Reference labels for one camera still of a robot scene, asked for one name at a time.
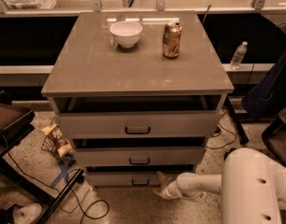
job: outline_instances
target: dresser top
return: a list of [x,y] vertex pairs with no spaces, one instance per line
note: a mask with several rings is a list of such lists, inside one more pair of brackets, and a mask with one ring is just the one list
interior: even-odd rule
[[[118,46],[116,21],[138,21],[140,40]],[[163,30],[182,21],[180,54],[163,56]],[[233,86],[193,11],[81,13],[42,90],[46,97],[221,94]]]

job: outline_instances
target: chair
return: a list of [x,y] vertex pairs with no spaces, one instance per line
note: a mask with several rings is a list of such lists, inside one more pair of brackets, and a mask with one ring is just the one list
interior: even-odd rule
[[[9,108],[9,110],[19,110],[21,108],[15,107],[12,105],[12,100],[7,96],[5,92],[0,92],[0,111],[1,107]],[[26,113],[34,113],[33,110],[29,108],[24,108],[23,111],[26,110]],[[5,115],[5,113],[0,112],[0,123],[1,120],[4,121],[2,115],[4,117],[9,118],[10,115]],[[69,191],[74,187],[74,185],[82,179],[83,170],[79,169],[75,172],[74,176],[66,183],[65,187],[60,191],[58,196],[53,197],[49,195],[45,190],[41,187],[38,187],[31,180],[27,179],[24,175],[19,174],[8,162],[4,159],[4,156],[16,145],[19,145],[21,140],[27,136],[33,129],[34,126],[30,124],[33,119],[33,115],[29,115],[25,122],[21,121],[21,116],[18,116],[17,119],[13,120],[13,125],[8,125],[6,127],[6,133],[11,133],[11,135],[4,136],[5,140],[1,140],[0,138],[0,174],[7,177],[8,180],[14,182],[22,189],[28,191],[34,197],[36,197],[41,203],[47,206],[47,209],[42,214],[40,219],[36,222],[37,224],[46,223],[49,217],[52,215],[57,206],[61,203],[64,197],[69,193]]]
[[[240,144],[248,143],[249,139],[240,123],[240,114],[235,112],[228,97],[225,104],[241,137]],[[249,119],[274,120],[277,118],[279,111],[286,106],[286,50],[264,79],[243,97],[241,105],[246,110]]]
[[279,112],[278,118],[264,130],[262,138],[267,148],[286,167],[286,107]]

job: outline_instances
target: black desk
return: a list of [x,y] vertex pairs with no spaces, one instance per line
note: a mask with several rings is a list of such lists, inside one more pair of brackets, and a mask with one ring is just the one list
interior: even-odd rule
[[82,170],[77,171],[71,180],[66,184],[60,194],[54,198],[50,196],[46,191],[40,189],[38,186],[27,180],[22,175],[18,174],[4,159],[3,156],[7,154],[9,150],[18,145],[21,140],[27,136],[34,127],[32,125],[26,125],[21,128],[20,132],[17,133],[12,140],[8,142],[8,146],[6,144],[2,144],[0,142],[0,173],[10,179],[12,182],[16,183],[22,189],[25,189],[34,197],[38,198],[43,204],[48,206],[48,209],[41,216],[38,223],[45,223],[53,211],[57,208],[63,198],[67,195],[67,193],[73,188],[75,183],[79,180],[81,175],[83,174]]

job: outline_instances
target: beverage can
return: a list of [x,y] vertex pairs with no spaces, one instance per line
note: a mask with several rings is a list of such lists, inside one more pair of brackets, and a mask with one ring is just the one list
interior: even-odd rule
[[163,55],[165,57],[176,58],[179,56],[181,31],[181,21],[170,21],[164,26]]

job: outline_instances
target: speckled floor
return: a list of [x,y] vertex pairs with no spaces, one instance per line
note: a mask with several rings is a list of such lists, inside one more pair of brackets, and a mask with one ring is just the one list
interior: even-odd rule
[[[50,185],[61,169],[58,161],[48,151],[42,150],[45,135],[41,132],[41,129],[50,124],[53,113],[48,102],[23,103],[23,105],[29,105],[35,110],[36,117],[33,121],[35,129],[18,146],[14,147],[10,151],[10,154],[25,173]],[[221,119],[221,126],[230,132],[236,132],[227,112]],[[244,124],[244,129],[250,139],[246,147],[255,148],[268,154],[261,139],[262,131],[266,126],[267,124]],[[207,143],[208,147],[223,147],[225,144],[234,141],[236,137],[224,129],[222,129],[221,135],[209,139]],[[234,143],[224,148],[208,148],[205,158],[197,167],[196,172],[198,174],[220,174],[222,172],[224,154],[231,147],[241,147],[238,138]],[[17,169],[8,154],[5,156],[5,159]],[[78,165],[74,164],[70,170],[77,168],[79,168]],[[33,182],[50,193],[50,195],[57,195],[56,190],[49,189],[36,181]],[[61,189],[63,186],[64,181],[61,180],[56,188]],[[81,184],[77,184],[74,187],[74,191],[80,200],[85,197],[81,204],[84,210],[92,203],[104,200],[109,205],[108,214],[96,220],[86,217],[82,219],[82,213],[79,208],[73,211],[78,203],[74,195],[69,193],[63,200],[61,208],[58,207],[49,218],[47,221],[48,224],[222,224],[221,196],[208,194],[201,203],[191,203],[181,200],[169,201],[155,195],[151,189],[91,190],[91,186],[88,185],[86,180]],[[29,202],[35,201],[35,197],[14,184],[9,183],[6,178],[0,175],[0,208],[7,209],[13,203],[26,205]],[[99,202],[89,209],[88,215],[91,217],[101,217],[106,211],[106,204]],[[286,224],[286,212],[282,212],[281,214],[282,222]]]

